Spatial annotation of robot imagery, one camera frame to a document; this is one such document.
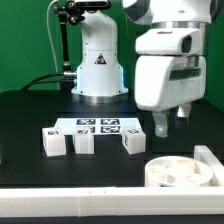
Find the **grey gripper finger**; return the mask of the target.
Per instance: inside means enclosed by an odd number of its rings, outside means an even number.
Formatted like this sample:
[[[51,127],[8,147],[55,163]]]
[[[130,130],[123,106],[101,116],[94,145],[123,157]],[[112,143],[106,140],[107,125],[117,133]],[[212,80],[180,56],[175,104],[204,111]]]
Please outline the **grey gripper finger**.
[[[155,134],[160,138],[166,138],[168,136],[168,112],[160,111],[153,113],[153,119],[155,122]]]
[[[191,112],[191,104],[186,103],[178,107],[177,116],[180,118],[188,118]]]

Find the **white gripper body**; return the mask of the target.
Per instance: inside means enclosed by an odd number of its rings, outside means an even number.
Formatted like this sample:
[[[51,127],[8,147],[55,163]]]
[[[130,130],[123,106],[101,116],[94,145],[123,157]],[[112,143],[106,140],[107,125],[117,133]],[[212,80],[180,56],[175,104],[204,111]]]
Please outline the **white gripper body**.
[[[140,56],[135,69],[136,104],[141,110],[163,111],[203,97],[206,61],[189,67],[188,57]]]

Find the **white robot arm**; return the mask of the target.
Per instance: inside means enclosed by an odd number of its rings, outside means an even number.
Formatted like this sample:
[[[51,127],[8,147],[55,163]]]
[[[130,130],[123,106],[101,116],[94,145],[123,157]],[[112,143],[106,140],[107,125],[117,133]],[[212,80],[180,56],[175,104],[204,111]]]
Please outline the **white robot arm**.
[[[84,11],[82,62],[74,94],[94,100],[126,91],[117,61],[117,25],[102,13],[109,0],[74,0]],[[204,96],[208,26],[223,7],[223,0],[121,0],[126,17],[149,30],[137,37],[134,99],[150,111],[155,133],[168,135],[168,112],[179,121],[190,115],[191,103]]]

